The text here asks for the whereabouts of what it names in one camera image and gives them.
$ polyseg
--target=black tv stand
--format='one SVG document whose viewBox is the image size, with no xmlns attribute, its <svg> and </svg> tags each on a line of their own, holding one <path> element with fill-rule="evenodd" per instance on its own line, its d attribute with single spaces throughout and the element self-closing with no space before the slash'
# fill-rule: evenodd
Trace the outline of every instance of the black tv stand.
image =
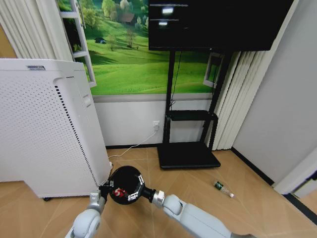
<svg viewBox="0 0 317 238">
<path fill-rule="evenodd" d="M 163 143 L 158 145 L 159 164 L 162 169 L 182 169 L 182 168 L 212 168 L 220 167 L 220 162 L 212 153 L 212 145 L 217 129 L 218 117 L 214 113 L 221 88 L 229 68 L 232 51 L 225 51 L 222 66 L 219 72 L 218 82 L 211 99 L 211 105 L 208 111 L 204 110 L 182 110 L 171 111 L 170 100 L 173 82 L 173 72 L 175 63 L 175 51 L 169 53 L 168 81 L 166 91 L 165 120 Z M 170 143 L 170 122 L 184 120 L 203 120 L 203 132 L 200 141 Z M 212 123 L 211 137 L 209 146 L 205 144 L 205 138 Z"/>
</svg>

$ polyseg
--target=wall outlet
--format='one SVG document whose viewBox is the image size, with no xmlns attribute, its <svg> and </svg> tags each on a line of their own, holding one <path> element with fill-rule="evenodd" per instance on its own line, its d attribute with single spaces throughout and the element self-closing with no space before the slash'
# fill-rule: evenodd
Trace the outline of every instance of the wall outlet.
<svg viewBox="0 0 317 238">
<path fill-rule="evenodd" d="M 158 131 L 159 129 L 159 120 L 154 120 L 153 121 L 153 127 L 154 127 L 154 131 Z"/>
</svg>

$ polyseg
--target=curtain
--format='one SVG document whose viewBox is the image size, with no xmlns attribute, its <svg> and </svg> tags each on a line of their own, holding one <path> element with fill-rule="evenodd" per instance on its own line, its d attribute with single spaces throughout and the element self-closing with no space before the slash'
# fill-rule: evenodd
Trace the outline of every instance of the curtain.
<svg viewBox="0 0 317 238">
<path fill-rule="evenodd" d="M 233 55 L 215 110 L 218 126 L 213 150 L 232 147 L 297 4 L 298 0 L 294 0 L 270 51 Z"/>
<path fill-rule="evenodd" d="M 73 61 L 55 0 L 1 0 L 0 23 L 18 58 Z"/>
</svg>

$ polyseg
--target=air purifier vent holes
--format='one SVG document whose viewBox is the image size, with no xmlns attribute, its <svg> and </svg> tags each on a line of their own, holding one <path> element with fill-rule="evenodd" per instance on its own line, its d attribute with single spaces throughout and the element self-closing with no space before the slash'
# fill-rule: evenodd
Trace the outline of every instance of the air purifier vent holes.
<svg viewBox="0 0 317 238">
<path fill-rule="evenodd" d="M 76 140 L 77 140 L 77 142 L 78 142 L 78 145 L 79 145 L 79 147 L 80 147 L 80 150 L 81 150 L 81 152 L 83 153 L 83 156 L 84 156 L 84 158 L 85 158 L 85 161 L 86 161 L 86 163 L 87 163 L 87 166 L 88 166 L 88 168 L 89 168 L 89 171 L 90 171 L 90 173 L 91 173 L 91 175 L 92 175 L 92 177 L 93 177 L 93 180 L 94 180 L 94 182 L 95 182 L 95 185 L 98 187 L 96 178 L 95 178 L 94 173 L 93 173 L 93 171 L 92 171 L 92 169 L 91 169 L 91 167 L 90 167 L 90 164 L 89 164 L 89 162 L 88 162 L 87 156 L 86 156 L 86 154 L 85 154 L 85 151 L 84 151 L 84 149 L 83 149 L 83 146 L 81 145 L 81 142 L 80 142 L 80 140 L 79 140 L 79 137 L 78 137 L 78 135 L 77 135 L 77 132 L 76 132 L 76 130 L 75 130 L 75 127 L 74 127 L 74 125 L 73 125 L 73 122 L 72 122 L 72 120 L 71 120 L 71 118 L 70 118 L 70 116 L 69 116 L 68 110 L 67 110 L 67 108 L 66 108 L 66 106 L 65 106 L 64 100 L 63 100 L 63 98 L 62 98 L 62 96 L 61 96 L 61 94 L 60 94 L 60 91 L 59 91 L 58 86 L 55 86 L 55 89 L 56 89 L 56 92 L 57 92 L 57 94 L 58 94 L 58 96 L 59 96 L 59 99 L 60 99 L 60 101 L 61 101 L 61 103 L 62 103 L 62 105 L 63 105 L 64 111 L 65 111 L 65 113 L 66 113 L 66 115 L 67 115 L 67 118 L 68 118 L 68 120 L 69 120 L 70 126 L 71 126 L 71 128 L 72 128 L 72 130 L 73 130 L 73 132 L 74 132 L 74 135 L 75 135 L 75 137 L 76 137 Z"/>
</svg>

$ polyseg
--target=white wall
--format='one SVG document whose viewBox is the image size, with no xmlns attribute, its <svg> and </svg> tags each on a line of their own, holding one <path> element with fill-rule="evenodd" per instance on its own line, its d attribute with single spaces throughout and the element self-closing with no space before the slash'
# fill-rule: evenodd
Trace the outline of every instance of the white wall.
<svg viewBox="0 0 317 238">
<path fill-rule="evenodd" d="M 317 146 L 317 1 L 300 1 L 234 142 L 275 182 Z"/>
<path fill-rule="evenodd" d="M 177 101 L 174 110 L 207 110 L 210 100 Z M 158 133 L 145 144 L 162 143 L 165 101 L 95 103 L 106 146 L 138 144 L 154 133 L 153 121 L 159 120 Z M 171 142 L 197 141 L 201 121 L 172 121 Z"/>
</svg>

